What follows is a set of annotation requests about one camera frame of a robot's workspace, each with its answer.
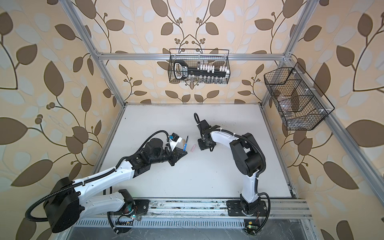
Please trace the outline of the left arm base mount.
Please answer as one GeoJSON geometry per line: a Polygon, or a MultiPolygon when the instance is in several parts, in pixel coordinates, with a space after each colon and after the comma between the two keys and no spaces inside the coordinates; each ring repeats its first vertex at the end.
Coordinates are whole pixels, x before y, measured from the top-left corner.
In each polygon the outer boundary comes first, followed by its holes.
{"type": "Polygon", "coordinates": [[[131,230],[149,210],[150,200],[136,199],[124,204],[117,212],[107,212],[107,219],[115,234],[121,235],[131,230]]]}

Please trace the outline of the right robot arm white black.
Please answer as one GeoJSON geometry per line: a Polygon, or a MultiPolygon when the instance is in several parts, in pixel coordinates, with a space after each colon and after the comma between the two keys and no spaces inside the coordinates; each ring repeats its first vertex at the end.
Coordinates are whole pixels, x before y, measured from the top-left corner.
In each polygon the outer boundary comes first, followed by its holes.
{"type": "Polygon", "coordinates": [[[255,236],[267,223],[271,212],[271,198],[265,192],[258,191],[259,176],[266,170],[266,158],[254,136],[250,133],[237,135],[220,126],[211,126],[206,120],[200,120],[197,113],[194,119],[200,131],[198,139],[200,150],[211,152],[217,144],[222,144],[232,151],[235,165],[243,174],[243,188],[239,200],[228,200],[227,209],[230,217],[253,217],[245,223],[243,231],[255,236]]]}

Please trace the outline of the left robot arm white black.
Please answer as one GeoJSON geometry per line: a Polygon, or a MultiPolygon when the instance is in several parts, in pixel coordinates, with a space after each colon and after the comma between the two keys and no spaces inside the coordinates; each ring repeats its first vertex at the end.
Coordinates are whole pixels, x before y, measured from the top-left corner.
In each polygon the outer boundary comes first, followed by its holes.
{"type": "Polygon", "coordinates": [[[78,220],[109,212],[134,210],[128,190],[100,195],[114,185],[134,179],[150,170],[153,164],[168,162],[174,166],[187,155],[179,148],[183,139],[177,134],[166,135],[163,142],[155,134],[149,136],[131,156],[122,157],[116,166],[81,179],[59,180],[50,194],[33,203],[25,213],[30,222],[48,222],[53,233],[60,233],[78,220]]]}

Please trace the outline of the blue pen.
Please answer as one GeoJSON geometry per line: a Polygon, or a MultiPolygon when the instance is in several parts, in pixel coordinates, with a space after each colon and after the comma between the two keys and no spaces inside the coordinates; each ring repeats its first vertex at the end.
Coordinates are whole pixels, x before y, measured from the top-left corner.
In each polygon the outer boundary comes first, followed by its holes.
{"type": "Polygon", "coordinates": [[[183,148],[184,152],[187,151],[188,140],[189,140],[189,136],[187,136],[187,138],[185,139],[184,148],[183,148]]]}

